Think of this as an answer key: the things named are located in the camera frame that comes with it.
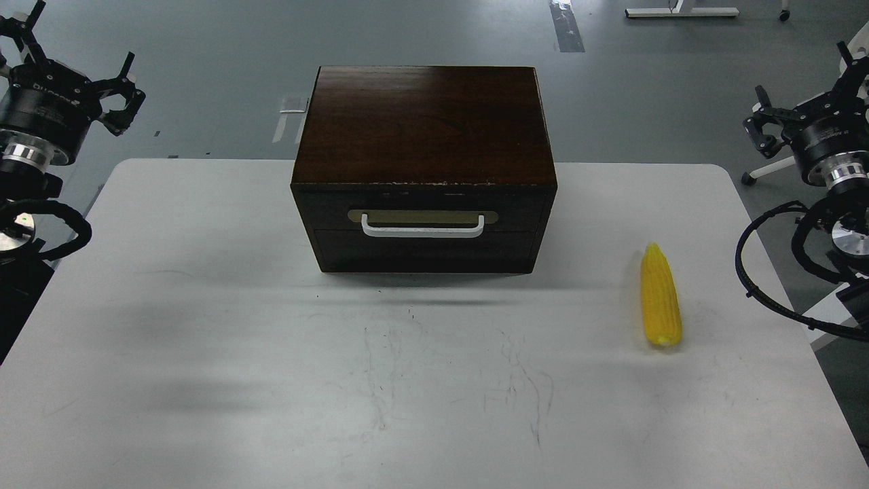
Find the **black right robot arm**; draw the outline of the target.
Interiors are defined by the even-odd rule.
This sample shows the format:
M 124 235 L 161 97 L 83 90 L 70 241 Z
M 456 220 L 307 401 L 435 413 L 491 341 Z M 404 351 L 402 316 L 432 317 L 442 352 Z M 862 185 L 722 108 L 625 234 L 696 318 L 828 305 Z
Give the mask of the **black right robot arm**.
M 847 282 L 847 275 L 808 257 L 808 232 L 817 228 L 830 233 L 838 223 L 851 223 L 854 231 L 867 233 L 867 225 L 856 224 L 867 213 L 867 101 L 859 95 L 867 78 L 867 56 L 856 58 L 844 41 L 836 47 L 845 67 L 831 90 L 784 109 L 773 107 L 766 90 L 756 86 L 758 104 L 742 121 L 764 158 L 788 146 L 802 181 L 826 189 L 826 197 L 798 224 L 791 251 L 804 270 L 830 283 Z

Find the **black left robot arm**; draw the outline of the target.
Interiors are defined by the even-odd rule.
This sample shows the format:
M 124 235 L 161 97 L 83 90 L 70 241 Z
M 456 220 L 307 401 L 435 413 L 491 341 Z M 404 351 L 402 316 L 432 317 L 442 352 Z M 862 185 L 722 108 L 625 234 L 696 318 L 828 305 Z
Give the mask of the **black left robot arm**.
M 93 80 L 46 56 L 34 28 L 46 3 L 37 1 L 27 16 L 2 18 L 2 36 L 18 48 L 21 62 L 2 62 L 8 90 L 2 97 L 2 264 L 24 259 L 54 262 L 89 244 L 92 231 L 80 211 L 58 201 L 62 179 L 52 165 L 74 164 L 90 125 L 112 135 L 127 131 L 146 95 L 134 83 L 128 53 L 118 75 Z M 61 220 L 72 231 L 68 242 L 43 250 L 34 216 Z

